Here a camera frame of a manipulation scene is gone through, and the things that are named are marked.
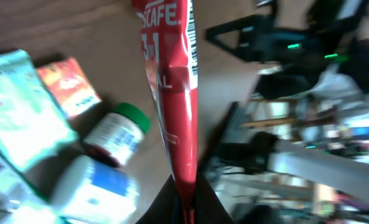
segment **green cap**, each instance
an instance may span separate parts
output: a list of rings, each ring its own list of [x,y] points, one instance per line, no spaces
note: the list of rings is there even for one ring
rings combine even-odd
[[[115,107],[114,112],[129,118],[140,127],[144,134],[147,134],[151,123],[139,108],[130,103],[120,103]]]

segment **green light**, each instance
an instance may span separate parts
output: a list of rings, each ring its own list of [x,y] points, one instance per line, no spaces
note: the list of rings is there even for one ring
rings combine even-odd
[[[288,49],[294,49],[294,48],[298,48],[300,47],[300,44],[292,44],[292,45],[288,45]]]
[[[332,55],[326,55],[324,58],[330,58],[330,57],[338,57],[338,54],[332,54]]]

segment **teal package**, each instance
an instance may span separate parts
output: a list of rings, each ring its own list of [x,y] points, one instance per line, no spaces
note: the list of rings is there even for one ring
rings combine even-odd
[[[76,140],[29,55],[0,55],[0,154],[25,172]]]

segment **barcode on packet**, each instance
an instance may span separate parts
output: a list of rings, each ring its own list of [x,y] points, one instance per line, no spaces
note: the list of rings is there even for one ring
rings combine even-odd
[[[114,139],[114,144],[118,146],[126,146],[130,151],[135,151],[139,141],[126,128],[120,128],[116,138]]]
[[[190,39],[190,49],[191,49],[191,57],[192,57],[192,63],[191,63],[191,70],[192,75],[197,76],[198,75],[198,61],[197,61],[197,43],[195,38],[195,21],[194,21],[194,12],[192,10],[192,0],[189,0],[189,26],[187,28],[187,34],[189,35]]]

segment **white jar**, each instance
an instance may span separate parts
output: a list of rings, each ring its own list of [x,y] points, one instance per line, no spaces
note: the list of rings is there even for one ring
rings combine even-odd
[[[76,158],[50,199],[57,215],[84,223],[122,223],[136,211],[139,189],[126,174],[88,156]]]
[[[125,166],[137,151],[150,127],[150,121],[138,108],[120,103],[86,137],[89,154],[111,166]]]

